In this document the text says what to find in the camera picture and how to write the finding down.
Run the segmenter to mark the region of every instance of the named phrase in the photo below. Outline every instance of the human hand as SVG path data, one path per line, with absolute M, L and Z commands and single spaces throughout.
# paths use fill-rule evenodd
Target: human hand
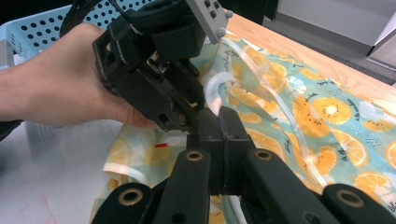
M 81 24 L 30 61 L 0 71 L 0 121 L 71 125 L 114 119 L 152 124 L 102 85 L 92 42 L 103 32 Z

